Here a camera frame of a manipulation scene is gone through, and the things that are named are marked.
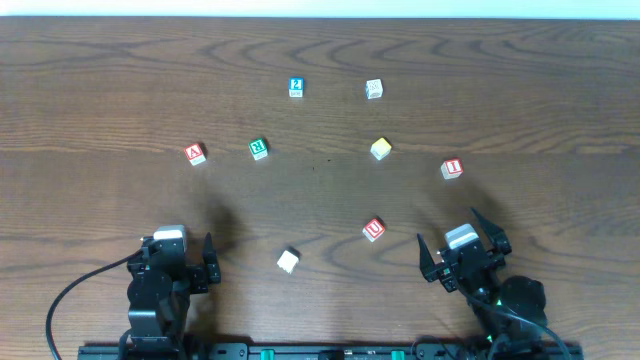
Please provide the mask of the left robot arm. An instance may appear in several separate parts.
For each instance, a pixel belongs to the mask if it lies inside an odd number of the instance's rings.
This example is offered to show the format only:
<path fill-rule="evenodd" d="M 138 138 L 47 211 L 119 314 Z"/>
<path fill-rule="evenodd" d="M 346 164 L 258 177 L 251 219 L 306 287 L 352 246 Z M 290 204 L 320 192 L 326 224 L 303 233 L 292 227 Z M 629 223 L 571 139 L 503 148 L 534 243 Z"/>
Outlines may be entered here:
<path fill-rule="evenodd" d="M 144 237 L 140 251 L 127 261 L 130 328 L 119 340 L 119 359 L 199 356 L 202 345 L 186 333 L 190 297 L 220 283 L 221 271 L 210 234 L 198 263 L 187 260 L 186 245 L 183 231 L 163 230 Z"/>

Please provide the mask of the blue number 2 block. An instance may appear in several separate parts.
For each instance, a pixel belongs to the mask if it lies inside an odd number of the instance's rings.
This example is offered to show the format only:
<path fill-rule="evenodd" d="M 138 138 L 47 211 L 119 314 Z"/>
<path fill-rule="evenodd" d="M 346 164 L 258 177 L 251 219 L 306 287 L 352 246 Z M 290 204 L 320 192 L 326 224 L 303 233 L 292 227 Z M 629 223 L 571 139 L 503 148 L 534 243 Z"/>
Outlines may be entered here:
<path fill-rule="evenodd" d="M 288 93 L 291 98 L 302 98 L 304 96 L 305 82 L 301 77 L 291 77 L 288 82 Z"/>

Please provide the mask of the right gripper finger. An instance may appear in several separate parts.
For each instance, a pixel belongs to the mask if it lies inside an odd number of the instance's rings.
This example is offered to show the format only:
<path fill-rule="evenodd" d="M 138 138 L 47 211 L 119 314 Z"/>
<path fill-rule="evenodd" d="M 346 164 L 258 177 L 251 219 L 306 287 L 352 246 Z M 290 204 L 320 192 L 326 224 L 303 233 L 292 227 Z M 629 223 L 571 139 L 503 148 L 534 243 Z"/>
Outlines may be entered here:
<path fill-rule="evenodd" d="M 492 246 L 503 255 L 510 254 L 512 252 L 512 247 L 504 229 L 488 220 L 475 208 L 471 208 L 471 211 L 477 218 L 479 225 Z"/>
<path fill-rule="evenodd" d="M 417 233 L 416 238 L 419 245 L 419 269 L 424 279 L 427 282 L 432 283 L 439 278 L 439 268 L 433 261 L 424 237 L 420 233 Z"/>

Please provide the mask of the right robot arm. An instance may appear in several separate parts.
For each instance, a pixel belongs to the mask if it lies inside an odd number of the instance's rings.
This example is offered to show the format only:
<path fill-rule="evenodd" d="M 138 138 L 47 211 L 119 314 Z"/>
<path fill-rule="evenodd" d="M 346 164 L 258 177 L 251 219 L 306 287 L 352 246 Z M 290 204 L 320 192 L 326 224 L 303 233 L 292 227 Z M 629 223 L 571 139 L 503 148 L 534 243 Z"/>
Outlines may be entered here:
<path fill-rule="evenodd" d="M 463 224 L 445 234 L 446 246 L 435 262 L 422 234 L 419 270 L 424 279 L 438 281 L 449 292 L 459 292 L 478 319 L 485 339 L 463 348 L 463 359 L 570 359 L 569 346 L 548 327 L 546 295 L 541 282 L 526 276 L 501 281 L 497 271 L 506 266 L 512 252 L 505 230 L 477 210 L 477 219 L 491 247 L 487 249 L 476 230 Z"/>

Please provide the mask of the plain white wooden block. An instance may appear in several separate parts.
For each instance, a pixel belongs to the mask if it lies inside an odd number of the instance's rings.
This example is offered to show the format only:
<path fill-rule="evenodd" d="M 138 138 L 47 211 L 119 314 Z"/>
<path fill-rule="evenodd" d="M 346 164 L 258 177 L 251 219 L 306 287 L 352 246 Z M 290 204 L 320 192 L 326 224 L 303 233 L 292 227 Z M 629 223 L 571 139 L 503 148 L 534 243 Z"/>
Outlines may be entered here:
<path fill-rule="evenodd" d="M 295 250 L 284 250 L 277 261 L 277 266 L 288 274 L 291 274 L 298 263 L 299 256 Z"/>

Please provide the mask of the white letter M block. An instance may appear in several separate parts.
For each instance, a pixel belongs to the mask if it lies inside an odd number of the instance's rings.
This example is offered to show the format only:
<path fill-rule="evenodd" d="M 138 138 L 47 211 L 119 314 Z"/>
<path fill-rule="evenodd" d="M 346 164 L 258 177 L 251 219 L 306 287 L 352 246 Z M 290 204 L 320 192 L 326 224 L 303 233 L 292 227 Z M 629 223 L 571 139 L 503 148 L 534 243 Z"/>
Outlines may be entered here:
<path fill-rule="evenodd" d="M 381 79 L 367 80 L 365 83 L 365 95 L 368 100 L 380 98 L 384 93 Z"/>

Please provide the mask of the red letter I block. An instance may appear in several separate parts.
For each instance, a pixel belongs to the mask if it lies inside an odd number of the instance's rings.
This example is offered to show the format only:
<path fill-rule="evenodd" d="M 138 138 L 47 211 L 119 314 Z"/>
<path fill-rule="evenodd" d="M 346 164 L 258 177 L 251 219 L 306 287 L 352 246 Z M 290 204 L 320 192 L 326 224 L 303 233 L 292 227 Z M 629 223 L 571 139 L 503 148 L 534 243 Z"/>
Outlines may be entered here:
<path fill-rule="evenodd" d="M 446 180 L 457 178 L 464 172 L 461 160 L 459 158 L 445 160 L 442 163 L 440 170 L 443 178 Z"/>

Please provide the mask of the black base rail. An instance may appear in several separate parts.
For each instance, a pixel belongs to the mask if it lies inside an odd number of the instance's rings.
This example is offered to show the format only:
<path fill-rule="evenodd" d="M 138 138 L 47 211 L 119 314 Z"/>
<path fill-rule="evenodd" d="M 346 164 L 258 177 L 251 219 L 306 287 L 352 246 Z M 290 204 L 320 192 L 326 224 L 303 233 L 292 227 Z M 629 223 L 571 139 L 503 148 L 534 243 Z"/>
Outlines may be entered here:
<path fill-rule="evenodd" d="M 489 359 L 491 346 L 472 352 L 464 346 L 419 343 L 402 346 L 249 346 L 243 343 L 217 343 L 194 351 L 184 359 L 194 360 L 444 360 Z M 509 354 L 496 351 L 491 359 L 584 359 L 580 347 L 569 347 L 565 357 L 557 346 Z M 117 346 L 83 346 L 78 349 L 79 360 L 118 359 Z"/>

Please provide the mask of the green letter R block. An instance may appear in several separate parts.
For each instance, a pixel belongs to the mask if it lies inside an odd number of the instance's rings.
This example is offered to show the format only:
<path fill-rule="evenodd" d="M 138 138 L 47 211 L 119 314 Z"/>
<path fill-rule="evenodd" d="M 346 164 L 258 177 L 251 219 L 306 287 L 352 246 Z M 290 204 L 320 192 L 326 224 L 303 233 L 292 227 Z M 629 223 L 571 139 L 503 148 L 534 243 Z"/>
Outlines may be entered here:
<path fill-rule="evenodd" d="M 248 146 L 255 161 L 268 156 L 268 147 L 263 138 L 257 138 L 251 141 Z"/>

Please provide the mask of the red letter A block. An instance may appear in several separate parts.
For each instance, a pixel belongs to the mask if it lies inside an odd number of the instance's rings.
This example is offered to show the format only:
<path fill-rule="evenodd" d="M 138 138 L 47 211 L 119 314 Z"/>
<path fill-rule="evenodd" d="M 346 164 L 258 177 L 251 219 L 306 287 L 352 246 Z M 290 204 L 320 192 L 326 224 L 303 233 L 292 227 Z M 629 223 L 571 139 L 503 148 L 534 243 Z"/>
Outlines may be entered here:
<path fill-rule="evenodd" d="M 199 143 L 191 144 L 184 148 L 184 153 L 192 166 L 197 166 L 206 161 L 204 148 Z"/>

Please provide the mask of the yellow topped wooden block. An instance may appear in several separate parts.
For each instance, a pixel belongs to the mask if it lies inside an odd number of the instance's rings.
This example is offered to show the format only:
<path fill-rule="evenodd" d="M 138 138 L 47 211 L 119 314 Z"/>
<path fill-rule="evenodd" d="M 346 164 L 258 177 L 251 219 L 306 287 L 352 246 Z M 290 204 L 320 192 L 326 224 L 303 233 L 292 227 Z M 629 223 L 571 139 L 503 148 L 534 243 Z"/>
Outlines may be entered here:
<path fill-rule="evenodd" d="M 378 160 L 385 158 L 392 150 L 392 145 L 381 137 L 376 140 L 370 147 L 370 153 Z"/>

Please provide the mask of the red letter U block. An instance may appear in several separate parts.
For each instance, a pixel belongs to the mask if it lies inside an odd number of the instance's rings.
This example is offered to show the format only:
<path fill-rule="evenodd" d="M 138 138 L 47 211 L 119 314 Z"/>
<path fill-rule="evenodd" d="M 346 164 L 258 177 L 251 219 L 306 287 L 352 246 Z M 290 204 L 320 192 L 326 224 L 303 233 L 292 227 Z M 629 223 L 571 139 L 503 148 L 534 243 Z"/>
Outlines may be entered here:
<path fill-rule="evenodd" d="M 375 242 L 386 231 L 386 227 L 379 218 L 373 218 L 362 229 L 363 235 L 370 241 Z"/>

